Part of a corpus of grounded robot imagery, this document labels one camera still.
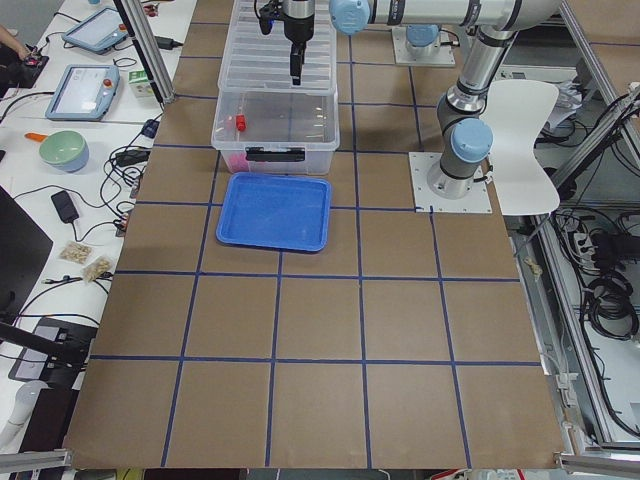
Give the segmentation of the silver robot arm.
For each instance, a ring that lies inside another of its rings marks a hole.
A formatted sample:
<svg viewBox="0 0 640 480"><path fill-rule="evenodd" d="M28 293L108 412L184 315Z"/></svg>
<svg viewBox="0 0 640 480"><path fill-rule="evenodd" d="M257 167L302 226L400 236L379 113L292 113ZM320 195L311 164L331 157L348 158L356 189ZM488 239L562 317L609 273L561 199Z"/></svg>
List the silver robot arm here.
<svg viewBox="0 0 640 480"><path fill-rule="evenodd" d="M414 57L439 54L455 41L442 41L441 27L435 24L410 24L406 27L406 49Z"/></svg>
<svg viewBox="0 0 640 480"><path fill-rule="evenodd" d="M479 115L498 67L517 33L547 20L559 6L558 1L331 1L329 13L334 28L349 36L381 23L477 28L456 83L438 104L444 152L428 173L434 193L459 199L492 145L491 129Z"/></svg>

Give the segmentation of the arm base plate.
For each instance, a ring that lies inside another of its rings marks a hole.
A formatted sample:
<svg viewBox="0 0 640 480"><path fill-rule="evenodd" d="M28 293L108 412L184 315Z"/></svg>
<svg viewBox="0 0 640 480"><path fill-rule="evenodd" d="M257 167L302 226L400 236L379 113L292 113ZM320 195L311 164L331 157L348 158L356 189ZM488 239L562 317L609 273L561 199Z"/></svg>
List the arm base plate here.
<svg viewBox="0 0 640 480"><path fill-rule="evenodd" d="M396 64L438 68L455 66L455 39L440 26L395 26L391 34Z"/></svg>
<svg viewBox="0 0 640 480"><path fill-rule="evenodd" d="M446 176L439 152L410 152L415 209L426 213L491 214L487 183L480 164L466 180Z"/></svg>

